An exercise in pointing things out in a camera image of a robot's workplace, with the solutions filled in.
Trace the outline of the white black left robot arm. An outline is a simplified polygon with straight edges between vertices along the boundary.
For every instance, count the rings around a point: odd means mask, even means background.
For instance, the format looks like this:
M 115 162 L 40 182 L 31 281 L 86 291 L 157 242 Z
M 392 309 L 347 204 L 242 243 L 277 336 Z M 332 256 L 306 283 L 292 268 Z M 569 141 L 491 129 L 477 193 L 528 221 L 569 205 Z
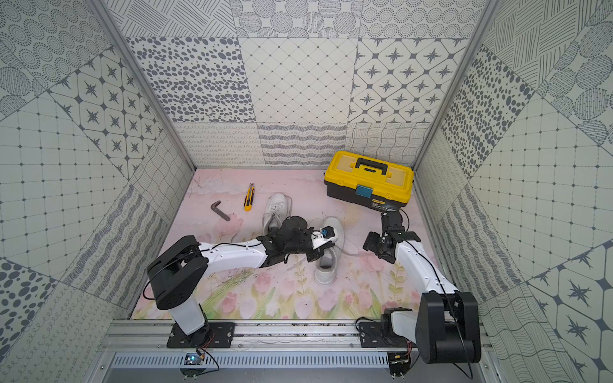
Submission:
M 195 236 L 184 236 L 147 266 L 142 297 L 171 314 L 174 324 L 168 348 L 204 349 L 216 335 L 194 297 L 201 279 L 221 271 L 273 267 L 286 263 L 291 255 L 305 255 L 313 263 L 330 255 L 343 239 L 343 225 L 336 218 L 330 217 L 316 229 L 299 216 L 290 216 L 268 234 L 242 243 L 205 244 Z

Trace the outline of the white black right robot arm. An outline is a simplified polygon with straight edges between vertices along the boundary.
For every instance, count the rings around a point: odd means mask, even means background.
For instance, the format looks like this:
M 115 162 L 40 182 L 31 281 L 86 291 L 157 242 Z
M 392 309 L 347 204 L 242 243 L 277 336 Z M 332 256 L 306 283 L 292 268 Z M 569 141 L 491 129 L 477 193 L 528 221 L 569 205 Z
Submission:
M 400 264 L 420 294 L 416 311 L 384 309 L 378 320 L 360 317 L 354 326 L 363 348 L 387 346 L 392 378 L 404 378 L 417 361 L 451 364 L 467 378 L 481 360 L 478 304 L 461 292 L 426 256 L 418 235 L 409 231 L 400 212 L 383 212 L 382 233 L 371 232 L 363 245 L 388 263 Z

